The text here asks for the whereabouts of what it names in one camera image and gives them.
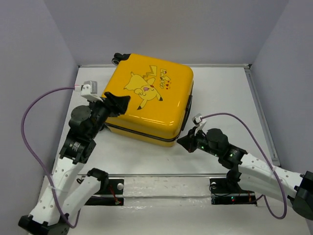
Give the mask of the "yellow hard-shell suitcase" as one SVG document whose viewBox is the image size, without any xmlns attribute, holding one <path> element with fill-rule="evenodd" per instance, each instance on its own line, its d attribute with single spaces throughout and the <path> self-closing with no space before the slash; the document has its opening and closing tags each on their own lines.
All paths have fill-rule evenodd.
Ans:
<svg viewBox="0 0 313 235">
<path fill-rule="evenodd" d="M 188 120 L 194 74 L 183 64 L 135 53 L 115 53 L 104 92 L 130 96 L 125 114 L 105 122 L 111 132 L 172 147 Z"/>
</svg>

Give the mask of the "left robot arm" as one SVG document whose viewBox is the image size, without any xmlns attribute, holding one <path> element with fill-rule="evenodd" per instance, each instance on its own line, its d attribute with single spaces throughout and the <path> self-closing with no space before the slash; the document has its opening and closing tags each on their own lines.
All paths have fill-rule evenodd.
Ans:
<svg viewBox="0 0 313 235">
<path fill-rule="evenodd" d="M 126 113 L 130 96 L 85 97 L 89 104 L 75 107 L 70 115 L 69 131 L 56 167 L 47 173 L 49 184 L 35 208 L 20 218 L 18 225 L 32 235 L 66 235 L 75 225 L 70 220 L 95 193 L 108 189 L 109 175 L 97 168 L 88 171 L 82 183 L 70 193 L 72 184 L 91 156 L 96 135 L 109 117 Z"/>
</svg>

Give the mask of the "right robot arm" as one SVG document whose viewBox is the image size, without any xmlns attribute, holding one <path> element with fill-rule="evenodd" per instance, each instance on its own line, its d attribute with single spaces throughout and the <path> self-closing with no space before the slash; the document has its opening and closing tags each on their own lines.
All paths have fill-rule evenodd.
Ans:
<svg viewBox="0 0 313 235">
<path fill-rule="evenodd" d="M 197 149 L 218 158 L 219 164 L 229 170 L 225 180 L 231 192 L 239 189 L 258 192 L 285 202 L 305 219 L 313 218 L 313 173 L 304 174 L 275 167 L 260 160 L 228 142 L 228 137 L 220 129 L 210 129 L 206 133 L 189 130 L 177 143 L 192 153 Z"/>
</svg>

